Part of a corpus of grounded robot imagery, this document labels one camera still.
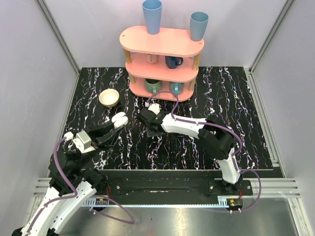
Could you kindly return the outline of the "white earbud case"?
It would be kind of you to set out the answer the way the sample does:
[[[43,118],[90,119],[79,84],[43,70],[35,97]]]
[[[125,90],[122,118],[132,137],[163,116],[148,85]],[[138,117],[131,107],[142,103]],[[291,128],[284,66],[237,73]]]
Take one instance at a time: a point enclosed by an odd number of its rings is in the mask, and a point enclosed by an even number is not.
[[[111,118],[115,129],[125,126],[128,123],[128,117],[125,112],[119,112]]]

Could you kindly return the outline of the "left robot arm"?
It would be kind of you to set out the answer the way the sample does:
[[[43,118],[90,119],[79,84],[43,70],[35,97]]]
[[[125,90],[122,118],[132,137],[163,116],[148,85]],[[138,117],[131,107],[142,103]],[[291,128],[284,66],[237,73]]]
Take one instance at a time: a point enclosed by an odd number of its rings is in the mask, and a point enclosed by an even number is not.
[[[51,180],[31,220],[14,236],[58,236],[67,221],[93,195],[108,193],[108,177],[85,165],[98,151],[113,146],[122,124],[107,122],[73,134],[67,132],[55,145],[49,170]]]

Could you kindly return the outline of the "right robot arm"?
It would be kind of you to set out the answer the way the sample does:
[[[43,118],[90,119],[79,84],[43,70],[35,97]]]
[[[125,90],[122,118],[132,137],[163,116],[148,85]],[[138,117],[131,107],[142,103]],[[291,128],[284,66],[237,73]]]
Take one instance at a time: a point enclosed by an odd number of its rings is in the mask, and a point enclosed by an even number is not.
[[[222,172],[221,194],[236,195],[241,191],[241,171],[235,163],[236,134],[217,123],[214,117],[188,118],[166,111],[155,113],[143,108],[137,119],[155,134],[177,133],[199,140],[207,154],[217,160]]]

